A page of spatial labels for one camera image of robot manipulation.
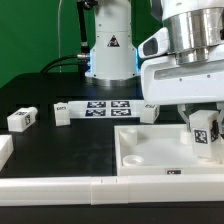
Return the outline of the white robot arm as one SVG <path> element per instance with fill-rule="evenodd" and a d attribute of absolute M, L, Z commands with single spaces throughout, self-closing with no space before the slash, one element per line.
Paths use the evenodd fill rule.
<path fill-rule="evenodd" d="M 96 41 L 90 50 L 88 81 L 104 86 L 132 80 L 140 68 L 143 97 L 175 105 L 187 127 L 189 104 L 217 104 L 224 137 L 224 0 L 148 0 L 149 36 L 132 45 L 131 0 L 77 0 L 94 11 Z"/>

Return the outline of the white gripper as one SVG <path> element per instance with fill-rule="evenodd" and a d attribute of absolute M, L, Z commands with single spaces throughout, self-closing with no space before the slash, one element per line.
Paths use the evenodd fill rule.
<path fill-rule="evenodd" d="M 177 65 L 171 56 L 146 60 L 141 67 L 141 85 L 149 104 L 178 104 L 178 113 L 188 131 L 193 110 L 189 103 L 217 102 L 212 137 L 224 139 L 224 59 L 185 66 Z"/>

